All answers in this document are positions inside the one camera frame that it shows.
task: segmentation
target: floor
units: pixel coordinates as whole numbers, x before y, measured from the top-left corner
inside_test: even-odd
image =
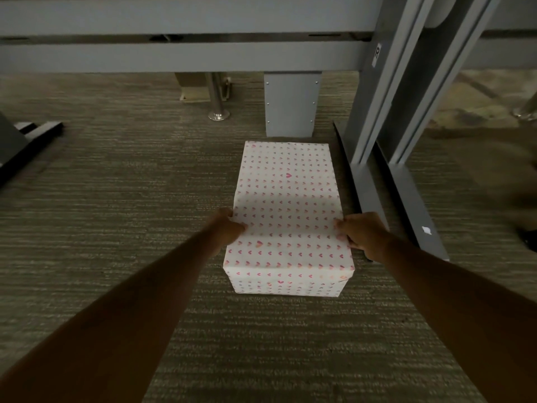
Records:
[[[450,148],[476,128],[534,130],[509,108],[533,94],[537,74],[486,72],[459,76],[409,167],[452,261],[537,300],[537,254],[476,177],[494,170],[479,174]],[[173,74],[0,77],[12,121],[65,123],[0,189],[0,372],[232,204],[244,141],[265,138],[262,75],[232,77],[232,116],[221,123],[204,104],[179,103]],[[348,115],[357,82],[323,75],[311,139],[330,144],[346,213],[331,122]],[[375,177],[390,227],[404,235]],[[359,252],[338,299],[238,295],[222,261],[203,271],[147,402],[483,401],[393,278]]]

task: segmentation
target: hand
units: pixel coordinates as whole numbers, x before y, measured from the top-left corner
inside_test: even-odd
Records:
[[[216,240],[217,249],[213,256],[216,256],[222,247],[235,242],[248,227],[245,223],[231,221],[229,218],[232,216],[233,210],[220,208],[205,225],[205,230],[213,233]]]
[[[337,230],[350,238],[350,246],[363,250],[369,260],[382,263],[384,249],[393,238],[376,212],[357,213],[336,219]]]

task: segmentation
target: white box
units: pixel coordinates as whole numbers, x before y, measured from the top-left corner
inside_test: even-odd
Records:
[[[338,297],[354,264],[328,144],[246,141],[234,220],[248,230],[226,249],[237,293]]]

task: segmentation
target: person's left hand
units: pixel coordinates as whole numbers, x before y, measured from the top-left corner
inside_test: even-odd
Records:
[[[216,256],[222,247],[235,242],[248,227],[245,223],[231,221],[229,218],[232,216],[233,210],[220,208],[209,218],[205,226],[205,230],[209,230],[214,234],[218,244],[218,248],[215,250],[213,256]]]

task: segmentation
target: heart pattern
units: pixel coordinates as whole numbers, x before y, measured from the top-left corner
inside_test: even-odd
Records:
[[[327,144],[247,141],[233,219],[249,229],[224,261],[235,291],[337,297],[354,272],[347,238],[333,228],[342,216]],[[282,270],[288,281],[279,283]]]

